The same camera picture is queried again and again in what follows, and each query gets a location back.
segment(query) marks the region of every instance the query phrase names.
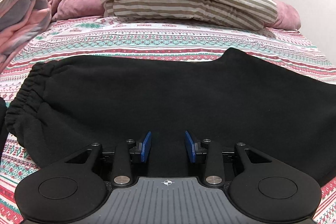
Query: patterned bed sheet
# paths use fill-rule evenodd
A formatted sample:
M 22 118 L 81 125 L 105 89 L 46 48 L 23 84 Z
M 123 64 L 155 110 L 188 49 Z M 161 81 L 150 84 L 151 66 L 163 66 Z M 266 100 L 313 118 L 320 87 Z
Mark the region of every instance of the patterned bed sheet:
M 74 55 L 202 62 L 219 58 L 229 47 L 336 84 L 336 67 L 298 31 L 264 28 L 253 32 L 196 21 L 86 17 L 59 21 L 32 39 L 0 75 L 0 96 L 9 105 L 36 62 Z M 10 134 L 0 165 L 0 224 L 22 221 L 14 200 L 15 187 L 37 170 Z M 336 223 L 336 178 L 322 188 L 314 220 Z

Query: gray ribbed plate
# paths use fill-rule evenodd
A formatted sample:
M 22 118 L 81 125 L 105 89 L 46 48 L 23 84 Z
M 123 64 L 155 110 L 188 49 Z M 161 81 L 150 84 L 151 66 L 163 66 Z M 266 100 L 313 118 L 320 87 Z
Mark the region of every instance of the gray ribbed plate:
M 140 178 L 115 189 L 106 203 L 76 224 L 260 224 L 234 208 L 219 189 L 196 178 Z M 311 219 L 301 224 L 314 223 Z

